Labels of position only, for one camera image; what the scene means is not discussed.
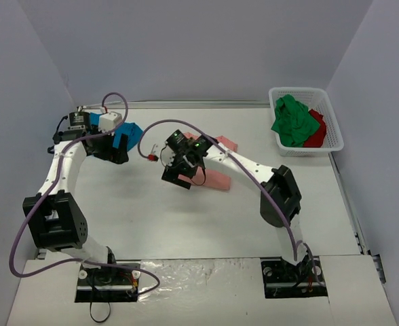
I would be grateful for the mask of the pink t shirt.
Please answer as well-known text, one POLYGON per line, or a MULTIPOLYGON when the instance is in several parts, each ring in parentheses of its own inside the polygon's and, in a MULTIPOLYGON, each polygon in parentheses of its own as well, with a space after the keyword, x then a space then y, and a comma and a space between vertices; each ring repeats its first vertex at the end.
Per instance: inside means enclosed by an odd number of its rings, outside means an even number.
MULTIPOLYGON (((228 149, 235 152, 238 151, 238 144, 227 137, 219 136, 216 139, 228 149)), ((197 168, 196 174, 192 178, 179 175, 178 179, 181 181, 186 181, 191 185, 204 186, 222 191, 228 191, 231 187, 231 177, 210 169, 206 169, 206 175, 204 175, 200 167, 197 168)))

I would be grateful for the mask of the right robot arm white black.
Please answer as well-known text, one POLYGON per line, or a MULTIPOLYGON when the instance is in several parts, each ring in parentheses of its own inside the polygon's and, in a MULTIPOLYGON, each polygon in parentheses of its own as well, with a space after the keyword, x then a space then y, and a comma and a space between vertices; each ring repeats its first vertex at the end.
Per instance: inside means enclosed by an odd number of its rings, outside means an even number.
POLYGON ((290 280, 307 274, 302 247, 303 237, 297 215, 301 210, 301 192, 289 167, 272 167, 254 162, 230 150, 216 139, 186 137, 180 130, 164 143, 161 158, 165 164, 162 179, 185 189, 191 186, 179 176, 193 178, 197 170, 213 170, 240 182, 259 196, 259 213, 275 228, 283 271, 290 280))

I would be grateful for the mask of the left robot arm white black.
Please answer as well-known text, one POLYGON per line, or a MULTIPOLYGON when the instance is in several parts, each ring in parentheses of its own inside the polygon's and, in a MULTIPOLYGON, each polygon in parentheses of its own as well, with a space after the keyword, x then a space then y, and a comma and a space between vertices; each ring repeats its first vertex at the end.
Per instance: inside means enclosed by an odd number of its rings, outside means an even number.
POLYGON ((79 170, 88 156, 114 164, 128 161, 128 136, 116 136, 123 117, 116 112, 98 115, 95 122, 88 112, 77 111, 65 117, 67 129, 56 130, 53 155, 47 177, 33 197, 24 199, 22 208, 37 248, 61 252, 95 267, 94 276, 104 284, 115 282, 119 267, 112 250, 98 244, 89 234, 88 223, 74 198, 79 170))

